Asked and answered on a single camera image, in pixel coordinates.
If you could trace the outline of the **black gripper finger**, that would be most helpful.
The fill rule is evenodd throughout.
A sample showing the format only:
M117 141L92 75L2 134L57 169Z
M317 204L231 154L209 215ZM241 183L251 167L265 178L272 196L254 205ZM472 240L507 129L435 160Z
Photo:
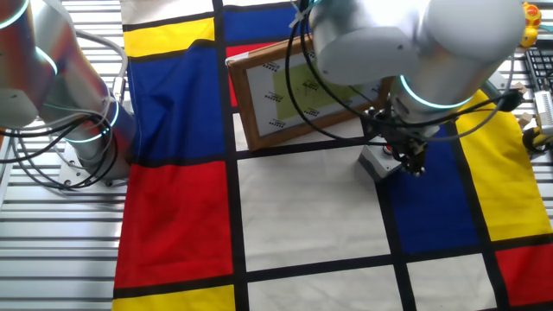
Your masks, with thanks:
M405 170L415 177L419 177L426 173L425 169L425 156L411 157L404 165Z
M402 166L406 165L405 147L403 144L391 144L390 150L393 158L400 162Z

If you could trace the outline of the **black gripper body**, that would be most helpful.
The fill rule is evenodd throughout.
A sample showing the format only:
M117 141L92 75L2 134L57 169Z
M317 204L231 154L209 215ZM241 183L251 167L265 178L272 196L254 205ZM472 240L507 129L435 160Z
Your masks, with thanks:
M400 130L396 127L385 126L385 140L391 144L403 144L405 147L406 162L411 157L425 156L428 144L418 138L413 137L411 132Z

